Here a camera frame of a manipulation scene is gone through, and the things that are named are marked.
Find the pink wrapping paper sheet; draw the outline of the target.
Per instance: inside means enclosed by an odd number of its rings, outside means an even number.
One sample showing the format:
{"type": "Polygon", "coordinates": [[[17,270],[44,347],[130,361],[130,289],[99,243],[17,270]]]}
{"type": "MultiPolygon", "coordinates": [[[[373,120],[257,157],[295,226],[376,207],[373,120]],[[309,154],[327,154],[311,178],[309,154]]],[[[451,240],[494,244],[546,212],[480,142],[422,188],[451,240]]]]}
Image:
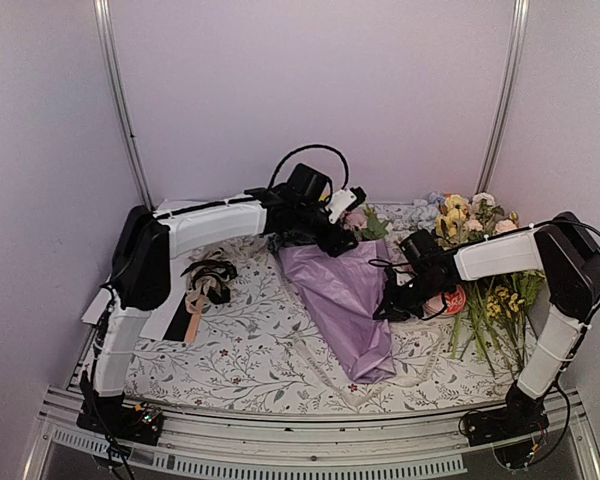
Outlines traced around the pink wrapping paper sheet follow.
{"type": "Polygon", "coordinates": [[[384,240],[364,241],[338,257],[315,245],[279,251],[282,271],[310,319],[348,379],[359,384],[396,375],[388,322],[372,318],[386,281],[384,272],[369,264],[376,258],[389,258],[384,240]]]}

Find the white printed ribbon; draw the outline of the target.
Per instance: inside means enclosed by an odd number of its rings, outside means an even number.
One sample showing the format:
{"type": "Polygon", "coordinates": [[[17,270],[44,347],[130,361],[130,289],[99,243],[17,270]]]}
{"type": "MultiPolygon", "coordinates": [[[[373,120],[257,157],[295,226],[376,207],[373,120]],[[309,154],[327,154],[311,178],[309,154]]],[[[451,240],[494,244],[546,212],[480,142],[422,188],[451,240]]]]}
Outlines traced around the white printed ribbon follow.
{"type": "Polygon", "coordinates": [[[284,283],[298,314],[276,344],[284,350],[271,372],[285,383],[272,403],[299,414],[392,412],[438,407],[441,389],[433,385],[438,359],[446,349],[444,322],[374,321],[359,328],[347,321],[341,333],[329,321],[318,326],[297,287],[284,283]]]}

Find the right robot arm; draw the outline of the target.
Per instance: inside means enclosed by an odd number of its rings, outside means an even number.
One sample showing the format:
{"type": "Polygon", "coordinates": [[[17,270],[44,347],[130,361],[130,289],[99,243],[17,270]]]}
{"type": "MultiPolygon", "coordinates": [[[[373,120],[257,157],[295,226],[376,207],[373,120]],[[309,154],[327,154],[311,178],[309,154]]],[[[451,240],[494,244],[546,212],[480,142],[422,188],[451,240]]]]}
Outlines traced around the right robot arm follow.
{"type": "Polygon", "coordinates": [[[547,296],[543,329],[497,415],[504,435],[519,435],[575,359],[600,309],[600,231],[566,211],[537,225],[451,247],[417,231],[399,248],[403,262],[371,262],[387,275],[377,320],[425,320],[427,301],[444,301],[465,286],[469,315],[515,336],[540,295],[547,296]]]}

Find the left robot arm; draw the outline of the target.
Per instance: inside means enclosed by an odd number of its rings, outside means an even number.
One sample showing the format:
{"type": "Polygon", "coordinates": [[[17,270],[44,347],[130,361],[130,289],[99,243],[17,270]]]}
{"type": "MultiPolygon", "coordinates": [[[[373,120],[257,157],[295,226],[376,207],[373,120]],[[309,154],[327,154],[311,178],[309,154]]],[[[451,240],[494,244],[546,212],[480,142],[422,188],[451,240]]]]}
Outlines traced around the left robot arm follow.
{"type": "Polygon", "coordinates": [[[171,293],[172,260],[237,237],[285,233],[304,234],[337,257],[357,244],[342,218],[365,199],[362,188],[335,189],[327,175],[299,163],[286,181],[227,199],[162,211],[132,208],[111,274],[83,317],[96,329],[93,359],[80,378],[86,415],[108,434],[128,426],[124,379],[142,329],[171,293]]]}

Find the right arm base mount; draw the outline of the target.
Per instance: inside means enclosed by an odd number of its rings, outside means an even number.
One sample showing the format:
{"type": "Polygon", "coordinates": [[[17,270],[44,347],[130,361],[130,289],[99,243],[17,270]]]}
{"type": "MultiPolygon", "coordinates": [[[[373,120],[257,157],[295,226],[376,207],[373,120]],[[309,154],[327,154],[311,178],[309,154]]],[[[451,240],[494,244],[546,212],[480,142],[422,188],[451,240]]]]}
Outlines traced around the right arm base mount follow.
{"type": "Polygon", "coordinates": [[[459,420],[458,430],[470,446],[480,446],[542,432],[549,419],[542,401],[507,400],[492,410],[469,410],[459,420]]]}

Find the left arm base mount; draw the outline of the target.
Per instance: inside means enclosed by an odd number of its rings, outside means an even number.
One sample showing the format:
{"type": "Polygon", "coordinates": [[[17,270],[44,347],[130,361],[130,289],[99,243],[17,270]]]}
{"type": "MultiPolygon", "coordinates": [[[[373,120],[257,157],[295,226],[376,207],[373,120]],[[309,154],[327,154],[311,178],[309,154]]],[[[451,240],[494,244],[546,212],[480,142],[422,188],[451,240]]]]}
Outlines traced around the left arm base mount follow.
{"type": "Polygon", "coordinates": [[[163,424],[160,409],[125,406],[121,397],[85,400],[76,421],[83,430],[150,446],[158,444],[163,424]]]}

